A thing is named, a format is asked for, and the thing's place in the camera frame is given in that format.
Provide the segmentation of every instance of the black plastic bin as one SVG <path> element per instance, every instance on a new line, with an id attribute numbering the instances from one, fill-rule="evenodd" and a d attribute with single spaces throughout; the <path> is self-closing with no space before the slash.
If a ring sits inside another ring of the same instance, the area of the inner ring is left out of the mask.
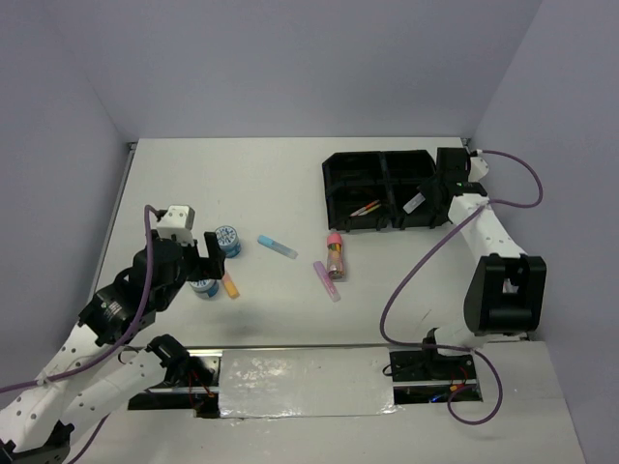
<path id="1" fill-rule="evenodd" d="M 329 228 L 380 230 L 428 227 L 432 213 L 425 204 L 408 215 L 402 206 L 417 194 L 436 165 L 426 150 L 335 153 L 322 163 Z M 368 203 L 381 207 L 365 216 L 350 215 Z"/>

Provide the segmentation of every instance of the pink bottle cap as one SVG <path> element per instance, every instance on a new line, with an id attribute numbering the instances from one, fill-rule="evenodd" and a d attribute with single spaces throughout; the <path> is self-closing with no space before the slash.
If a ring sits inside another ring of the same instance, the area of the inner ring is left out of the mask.
<path id="1" fill-rule="evenodd" d="M 341 245 L 341 235 L 338 232 L 334 232 L 327 238 L 327 247 L 332 244 Z"/>

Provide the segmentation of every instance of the blue container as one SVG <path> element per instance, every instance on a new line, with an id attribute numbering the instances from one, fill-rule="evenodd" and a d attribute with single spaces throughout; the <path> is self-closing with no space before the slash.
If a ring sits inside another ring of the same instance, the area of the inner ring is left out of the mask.
<path id="1" fill-rule="evenodd" d="M 219 227 L 215 233 L 217 234 L 217 241 L 220 244 L 220 248 L 225 253 L 226 258 L 233 258 L 241 252 L 241 241 L 234 227 L 223 225 Z"/>
<path id="2" fill-rule="evenodd" d="M 205 300 L 213 298 L 220 290 L 220 284 L 216 280 L 212 279 L 190 282 L 190 287 L 198 297 Z"/>

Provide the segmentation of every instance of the white table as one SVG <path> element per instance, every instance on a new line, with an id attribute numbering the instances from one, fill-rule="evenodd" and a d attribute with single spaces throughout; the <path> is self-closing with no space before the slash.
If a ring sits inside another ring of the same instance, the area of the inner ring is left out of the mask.
<path id="1" fill-rule="evenodd" d="M 226 261 L 241 297 L 221 290 L 210 302 L 184 288 L 136 344 L 169 333 L 192 346 L 356 344 L 382 341 L 378 318 L 399 281 L 446 232 L 359 232 L 344 236 L 349 279 L 332 304 L 311 263 L 325 258 L 327 219 L 320 163 L 340 151 L 459 146 L 457 138 L 303 138 L 140 140 L 114 224 L 100 286 L 143 247 L 142 208 L 190 204 L 195 236 L 230 224 L 243 252 Z M 292 261 L 255 241 L 268 235 L 299 251 Z M 460 315 L 475 263 L 458 237 L 402 292 L 388 331 L 420 340 Z M 288 420 L 199 420 L 189 411 L 114 413 L 80 461 L 216 464 L 547 463 L 583 464 L 572 421 L 542 342 L 486 346 L 506 387 L 490 423 L 469 427 L 442 404 L 408 405 L 387 416 Z M 486 414 L 496 387 L 476 363 L 483 403 L 463 403 L 467 418 Z M 79 450 L 85 440 L 76 444 Z"/>

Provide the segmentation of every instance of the wall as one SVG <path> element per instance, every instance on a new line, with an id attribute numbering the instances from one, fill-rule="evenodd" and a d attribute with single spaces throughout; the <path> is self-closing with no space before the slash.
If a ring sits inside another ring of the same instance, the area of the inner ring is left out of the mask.
<path id="1" fill-rule="evenodd" d="M 122 133 L 471 135 L 541 0 L 46 0 Z"/>
<path id="2" fill-rule="evenodd" d="M 547 260 L 541 335 L 589 464 L 619 455 L 618 22 L 613 0 L 545 0 L 474 137 L 522 155 L 545 183 L 540 208 L 503 217 Z M 497 195 L 533 197 L 510 164 L 492 162 L 489 177 Z"/>
<path id="3" fill-rule="evenodd" d="M 127 148 L 37 1 L 0 2 L 0 108 L 7 385 L 39 372 L 86 303 Z"/>

